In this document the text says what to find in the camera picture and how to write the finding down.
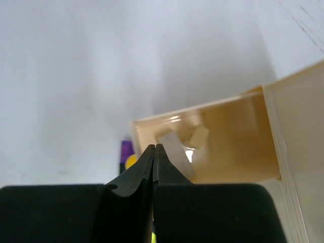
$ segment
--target open drawer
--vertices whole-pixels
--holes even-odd
[[[183,141],[199,124],[210,133],[188,149],[194,183],[260,183],[289,242],[324,242],[324,63],[263,90],[134,121],[136,152],[169,130]]]

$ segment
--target yellow-green object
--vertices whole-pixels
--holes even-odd
[[[152,232],[152,243],[156,243],[156,235]]]
[[[137,161],[136,154],[129,156],[125,162],[125,169],[127,170],[129,167],[135,164],[136,161]]]

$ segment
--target table surface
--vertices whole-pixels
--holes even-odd
[[[324,58],[324,1],[2,1],[0,186],[103,183],[129,121]]]

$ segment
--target small cube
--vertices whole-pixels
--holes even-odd
[[[202,125],[194,127],[192,130],[186,145],[191,148],[201,148],[207,139],[209,130]]]

